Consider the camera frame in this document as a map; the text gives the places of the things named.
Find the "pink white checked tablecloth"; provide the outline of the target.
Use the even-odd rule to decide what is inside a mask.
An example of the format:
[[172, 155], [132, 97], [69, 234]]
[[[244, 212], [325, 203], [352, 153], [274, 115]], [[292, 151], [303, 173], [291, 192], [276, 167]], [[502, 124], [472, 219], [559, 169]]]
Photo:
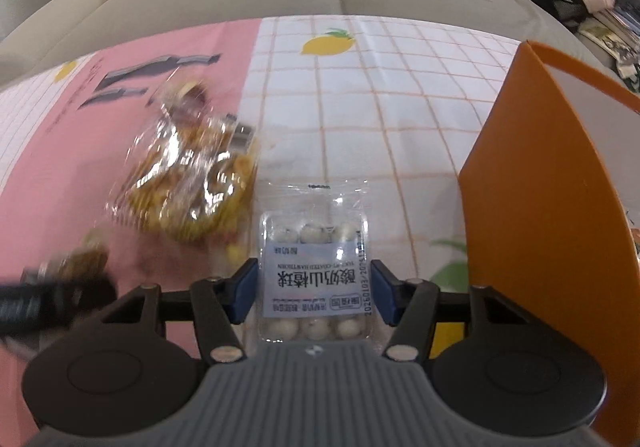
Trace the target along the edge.
[[360, 182], [370, 250], [401, 278], [461, 277], [457, 177], [518, 42], [433, 22], [363, 16], [232, 21], [49, 64], [1, 94], [1, 278], [20, 279], [92, 228], [119, 289], [181, 290], [224, 261], [110, 222], [130, 144], [172, 71], [257, 128], [256, 212], [281, 185]]

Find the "orange cardboard box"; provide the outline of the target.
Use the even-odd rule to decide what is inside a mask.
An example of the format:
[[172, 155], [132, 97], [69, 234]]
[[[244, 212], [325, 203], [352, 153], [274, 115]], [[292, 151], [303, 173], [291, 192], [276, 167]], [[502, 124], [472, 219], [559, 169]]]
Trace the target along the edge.
[[639, 98], [525, 42], [459, 174], [473, 285], [489, 285], [599, 361], [594, 427], [639, 436]]

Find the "white balls snack pack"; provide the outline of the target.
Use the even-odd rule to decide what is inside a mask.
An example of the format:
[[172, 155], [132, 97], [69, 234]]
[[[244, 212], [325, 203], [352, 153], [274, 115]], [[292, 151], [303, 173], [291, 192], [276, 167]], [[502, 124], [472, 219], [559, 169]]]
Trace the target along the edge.
[[260, 186], [256, 314], [262, 341], [369, 336], [367, 193], [365, 180]]

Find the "yellow snack clear bag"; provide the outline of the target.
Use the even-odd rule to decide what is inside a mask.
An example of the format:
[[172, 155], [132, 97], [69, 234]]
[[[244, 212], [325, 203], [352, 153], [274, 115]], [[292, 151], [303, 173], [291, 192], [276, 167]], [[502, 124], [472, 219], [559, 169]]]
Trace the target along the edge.
[[245, 230], [257, 173], [257, 129], [213, 107], [203, 80], [171, 77], [158, 115], [129, 148], [107, 204], [117, 224], [186, 245], [232, 245]]

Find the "small brown snack packet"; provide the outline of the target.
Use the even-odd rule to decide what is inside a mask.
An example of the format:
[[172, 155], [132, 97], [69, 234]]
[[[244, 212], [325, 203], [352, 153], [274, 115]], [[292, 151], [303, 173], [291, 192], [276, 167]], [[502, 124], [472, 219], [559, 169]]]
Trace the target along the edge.
[[104, 276], [109, 255], [104, 231], [94, 227], [86, 233], [77, 248], [63, 256], [56, 277], [62, 281], [89, 281], [101, 278]]

